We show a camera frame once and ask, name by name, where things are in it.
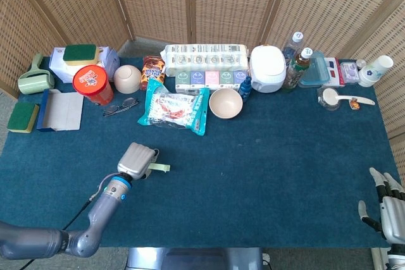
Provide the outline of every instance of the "snack bag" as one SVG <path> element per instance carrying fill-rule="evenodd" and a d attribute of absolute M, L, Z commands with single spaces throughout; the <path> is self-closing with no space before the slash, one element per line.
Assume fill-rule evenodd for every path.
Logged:
<path fill-rule="evenodd" d="M 150 79 L 146 90 L 145 113 L 138 123 L 167 125 L 172 128 L 191 129 L 204 135 L 207 119 L 209 90 L 203 88 L 198 95 L 170 93 L 155 79 Z"/>
<path fill-rule="evenodd" d="M 144 57 L 144 67 L 142 68 L 142 77 L 140 79 L 140 89 L 146 90 L 149 79 L 156 79 L 163 83 L 165 81 L 165 74 L 163 68 L 165 62 L 159 56 L 146 56 Z"/>

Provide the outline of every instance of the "beige ceramic bowl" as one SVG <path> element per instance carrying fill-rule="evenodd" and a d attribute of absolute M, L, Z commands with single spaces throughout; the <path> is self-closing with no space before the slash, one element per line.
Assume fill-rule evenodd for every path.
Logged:
<path fill-rule="evenodd" d="M 117 91 L 131 94 L 139 90 L 141 73 L 130 64 L 119 67 L 114 73 L 114 85 Z"/>
<path fill-rule="evenodd" d="M 209 99 L 209 108 L 215 116 L 228 120 L 237 116 L 242 110 L 243 102 L 234 89 L 220 89 Z"/>

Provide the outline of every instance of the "red plastic jar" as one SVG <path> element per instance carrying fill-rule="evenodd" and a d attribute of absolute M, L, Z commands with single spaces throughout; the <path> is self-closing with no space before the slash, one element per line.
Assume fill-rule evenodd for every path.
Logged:
<path fill-rule="evenodd" d="M 101 106 L 109 103 L 114 97 L 106 70 L 93 64 L 77 71 L 73 77 L 73 88 Z"/>

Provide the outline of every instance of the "cable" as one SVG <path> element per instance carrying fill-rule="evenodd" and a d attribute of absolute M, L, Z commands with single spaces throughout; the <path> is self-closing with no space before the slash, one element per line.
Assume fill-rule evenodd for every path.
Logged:
<path fill-rule="evenodd" d="M 266 263 L 267 263 L 267 266 L 270 267 L 270 270 L 273 270 L 273 269 L 271 268 L 270 262 L 266 261 L 265 259 L 263 259 L 263 262 L 266 262 Z"/>
<path fill-rule="evenodd" d="M 83 211 L 85 211 L 85 209 L 89 206 L 89 204 L 91 204 L 91 202 L 97 197 L 97 195 L 98 195 L 98 194 L 100 193 L 100 191 L 101 191 L 101 188 L 103 187 L 104 182 L 105 182 L 108 178 L 110 178 L 110 177 L 112 177 L 112 176 L 115 176 L 115 175 L 119 175 L 119 174 L 118 174 L 118 173 L 111 173 L 111 174 L 109 174 L 109 175 L 107 175 L 106 177 L 103 178 L 103 180 L 99 183 L 97 192 L 89 197 L 89 199 L 87 200 L 87 202 L 84 203 L 83 207 L 76 213 L 76 215 L 70 220 L 70 222 L 69 222 L 65 227 L 63 227 L 63 229 L 62 229 L 63 231 L 65 231 L 67 228 L 69 228 L 69 226 L 78 218 L 78 216 L 79 216 Z M 32 260 L 30 260 L 29 262 L 27 262 L 24 266 L 22 266 L 22 267 L 20 268 L 20 270 L 24 270 L 25 268 L 27 268 L 29 265 L 31 265 L 31 264 L 34 262 L 34 260 L 35 260 L 35 259 L 32 259 Z"/>
<path fill-rule="evenodd" d="M 402 264 L 399 264 L 399 265 L 393 265 L 393 266 L 391 266 L 391 270 L 395 270 L 395 269 L 398 269 L 398 268 L 401 268 L 401 267 L 404 267 L 405 266 L 405 263 L 402 263 Z"/>

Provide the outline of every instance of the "sponge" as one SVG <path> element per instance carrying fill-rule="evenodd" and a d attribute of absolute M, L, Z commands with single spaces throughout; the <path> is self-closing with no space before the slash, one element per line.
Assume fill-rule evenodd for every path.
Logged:
<path fill-rule="evenodd" d="M 39 106 L 31 102 L 17 102 L 8 121 L 11 132 L 30 133 L 37 117 Z"/>
<path fill-rule="evenodd" d="M 95 44 L 70 44 L 66 46 L 63 61 L 69 66 L 96 64 L 99 48 Z"/>

